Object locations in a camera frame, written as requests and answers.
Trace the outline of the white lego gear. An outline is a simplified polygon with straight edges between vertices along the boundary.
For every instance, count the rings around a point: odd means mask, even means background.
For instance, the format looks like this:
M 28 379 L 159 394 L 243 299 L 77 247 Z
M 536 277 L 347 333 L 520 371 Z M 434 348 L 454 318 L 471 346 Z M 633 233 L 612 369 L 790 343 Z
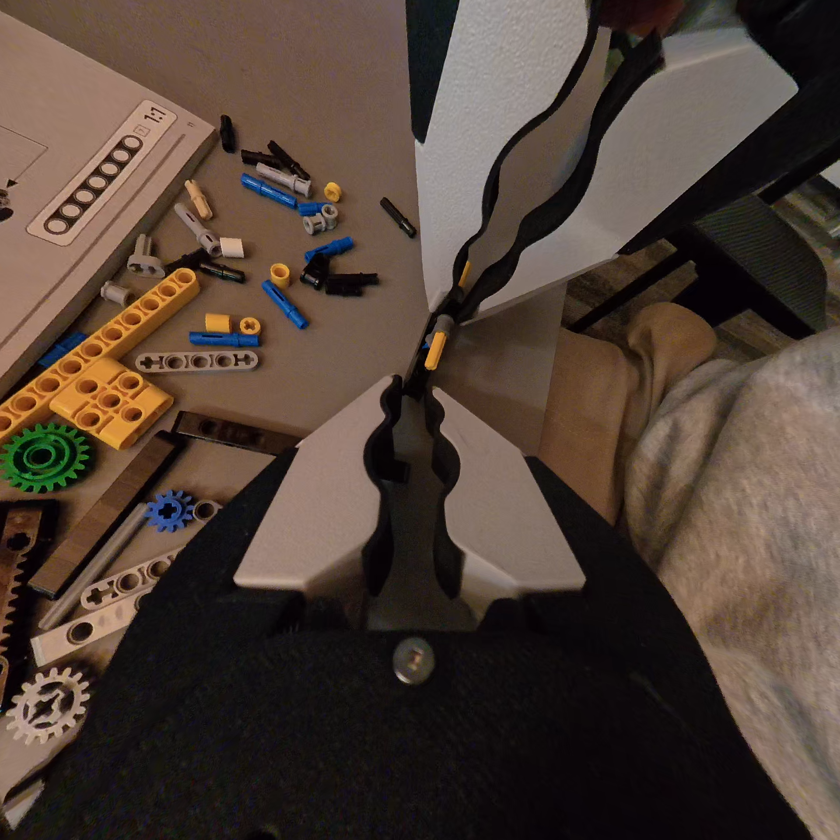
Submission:
M 81 670 L 52 667 L 38 672 L 12 698 L 6 730 L 27 747 L 57 739 L 86 715 L 90 688 L 91 682 Z

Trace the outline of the black lego gear rack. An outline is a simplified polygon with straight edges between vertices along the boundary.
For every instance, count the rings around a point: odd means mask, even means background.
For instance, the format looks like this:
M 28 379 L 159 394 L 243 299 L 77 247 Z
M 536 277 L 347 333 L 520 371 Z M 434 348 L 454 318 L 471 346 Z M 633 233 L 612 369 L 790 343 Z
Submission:
M 55 499 L 3 502 L 1 510 L 1 705 L 23 681 L 35 593 L 28 581 L 49 551 L 59 517 Z

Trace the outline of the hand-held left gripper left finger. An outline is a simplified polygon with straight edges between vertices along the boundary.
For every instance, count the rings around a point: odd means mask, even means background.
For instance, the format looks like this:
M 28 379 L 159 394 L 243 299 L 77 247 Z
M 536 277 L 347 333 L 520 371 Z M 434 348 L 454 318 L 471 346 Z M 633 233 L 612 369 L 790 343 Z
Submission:
M 235 575 L 309 597 L 376 596 L 392 569 L 386 484 L 403 483 L 393 428 L 403 380 L 382 378 L 297 446 Z

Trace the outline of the long black lego pin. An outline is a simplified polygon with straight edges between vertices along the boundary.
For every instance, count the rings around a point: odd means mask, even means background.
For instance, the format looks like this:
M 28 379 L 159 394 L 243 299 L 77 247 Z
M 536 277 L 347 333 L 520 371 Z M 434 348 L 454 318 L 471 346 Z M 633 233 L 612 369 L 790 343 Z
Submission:
M 327 276 L 323 288 L 329 296 L 358 298 L 363 296 L 365 288 L 378 286 L 379 282 L 379 276 L 374 272 L 332 274 Z

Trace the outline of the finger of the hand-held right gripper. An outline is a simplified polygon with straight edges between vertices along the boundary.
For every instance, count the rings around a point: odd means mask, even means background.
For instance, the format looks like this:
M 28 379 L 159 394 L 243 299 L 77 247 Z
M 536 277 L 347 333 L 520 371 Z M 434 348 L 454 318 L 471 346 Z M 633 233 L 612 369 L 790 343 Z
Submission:
M 486 230 L 501 163 L 536 118 L 561 104 L 597 35 L 597 3 L 462 1 L 425 142 L 415 140 L 429 311 Z
M 636 47 L 598 98 L 562 186 L 522 219 L 455 320 L 481 319 L 618 255 L 799 88 L 742 28 Z

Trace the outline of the person's tan pants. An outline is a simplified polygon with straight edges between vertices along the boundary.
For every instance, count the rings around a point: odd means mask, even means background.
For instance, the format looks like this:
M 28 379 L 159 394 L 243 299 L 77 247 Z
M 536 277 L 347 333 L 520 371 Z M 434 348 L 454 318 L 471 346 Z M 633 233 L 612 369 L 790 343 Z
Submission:
M 672 302 L 647 306 L 624 344 L 562 329 L 538 457 L 610 525 L 624 499 L 627 461 L 667 394 L 714 354 L 718 338 Z

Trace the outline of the green lego gear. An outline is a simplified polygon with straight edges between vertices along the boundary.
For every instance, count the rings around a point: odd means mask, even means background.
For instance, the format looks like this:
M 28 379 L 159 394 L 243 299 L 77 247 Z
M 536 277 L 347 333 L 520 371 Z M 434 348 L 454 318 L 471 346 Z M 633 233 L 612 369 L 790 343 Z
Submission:
M 88 436 L 80 430 L 37 424 L 3 446 L 2 478 L 27 493 L 63 490 L 86 477 L 94 457 Z

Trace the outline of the yellow axle lego assembly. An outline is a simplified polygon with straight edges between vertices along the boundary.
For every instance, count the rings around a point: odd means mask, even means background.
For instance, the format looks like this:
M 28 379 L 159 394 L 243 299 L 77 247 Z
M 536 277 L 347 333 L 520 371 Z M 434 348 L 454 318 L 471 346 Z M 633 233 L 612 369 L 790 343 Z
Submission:
M 403 393 L 416 401 L 423 396 L 428 379 L 436 371 L 446 343 L 455 330 L 458 313 L 466 296 L 466 282 L 470 269 L 470 261 L 464 260 L 457 283 L 429 316 L 414 356 L 413 367 L 403 386 Z

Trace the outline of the long dark lego beam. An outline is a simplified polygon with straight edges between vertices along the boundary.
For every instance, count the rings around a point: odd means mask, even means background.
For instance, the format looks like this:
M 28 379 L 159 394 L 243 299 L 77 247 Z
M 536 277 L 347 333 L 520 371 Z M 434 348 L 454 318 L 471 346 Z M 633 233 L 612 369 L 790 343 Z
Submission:
M 186 447 L 186 438 L 161 431 L 142 447 L 118 477 L 28 581 L 39 595 L 55 600 L 81 566 L 111 537 L 134 506 L 172 467 Z

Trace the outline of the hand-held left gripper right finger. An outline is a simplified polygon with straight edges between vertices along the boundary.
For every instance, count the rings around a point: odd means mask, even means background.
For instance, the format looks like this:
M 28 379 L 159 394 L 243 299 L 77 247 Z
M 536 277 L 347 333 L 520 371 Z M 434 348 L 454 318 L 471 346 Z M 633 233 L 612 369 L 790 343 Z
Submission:
M 441 388 L 425 397 L 437 582 L 451 599 L 579 592 L 585 575 L 522 451 Z

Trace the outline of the yellow lego panel block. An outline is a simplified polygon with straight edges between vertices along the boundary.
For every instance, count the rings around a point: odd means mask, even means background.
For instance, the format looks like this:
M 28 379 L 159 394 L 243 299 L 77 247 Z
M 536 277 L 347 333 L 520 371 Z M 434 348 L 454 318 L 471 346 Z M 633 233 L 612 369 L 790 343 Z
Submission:
M 50 410 L 119 451 L 132 447 L 172 407 L 174 398 L 113 359 L 84 372 L 49 403 Z

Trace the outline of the long blue lego pin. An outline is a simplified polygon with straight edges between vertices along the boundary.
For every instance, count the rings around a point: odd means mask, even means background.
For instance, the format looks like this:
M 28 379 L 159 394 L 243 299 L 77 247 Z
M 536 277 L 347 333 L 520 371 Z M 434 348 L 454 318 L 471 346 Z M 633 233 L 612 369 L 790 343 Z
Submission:
M 279 189 L 279 187 L 264 182 L 259 178 L 242 173 L 240 183 L 245 189 L 259 196 L 263 196 L 274 203 L 294 210 L 298 208 L 298 199 L 295 195 L 285 192 Z

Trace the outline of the grey lego instruction booklet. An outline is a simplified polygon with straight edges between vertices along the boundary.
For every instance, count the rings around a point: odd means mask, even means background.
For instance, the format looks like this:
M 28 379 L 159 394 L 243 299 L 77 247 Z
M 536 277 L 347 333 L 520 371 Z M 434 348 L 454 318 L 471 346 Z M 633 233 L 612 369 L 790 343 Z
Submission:
M 58 340 L 217 139 L 172 101 L 2 14 L 1 383 Z

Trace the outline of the pale grey lego liftarm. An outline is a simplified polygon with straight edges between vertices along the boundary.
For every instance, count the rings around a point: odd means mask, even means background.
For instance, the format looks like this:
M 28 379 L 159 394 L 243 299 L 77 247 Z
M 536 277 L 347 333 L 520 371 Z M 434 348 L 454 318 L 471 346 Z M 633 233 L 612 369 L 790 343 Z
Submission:
M 185 546 L 183 543 L 167 553 L 89 584 L 80 595 L 80 606 L 88 612 L 97 611 L 156 585 Z

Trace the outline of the black lego beam with holes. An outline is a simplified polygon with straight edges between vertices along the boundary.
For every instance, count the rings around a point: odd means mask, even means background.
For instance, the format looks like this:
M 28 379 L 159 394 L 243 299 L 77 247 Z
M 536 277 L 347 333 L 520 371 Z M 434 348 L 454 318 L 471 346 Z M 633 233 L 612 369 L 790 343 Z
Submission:
M 297 447 L 302 441 L 300 436 L 294 434 L 187 411 L 178 412 L 171 432 L 206 443 L 271 456 L 279 456 L 285 450 Z

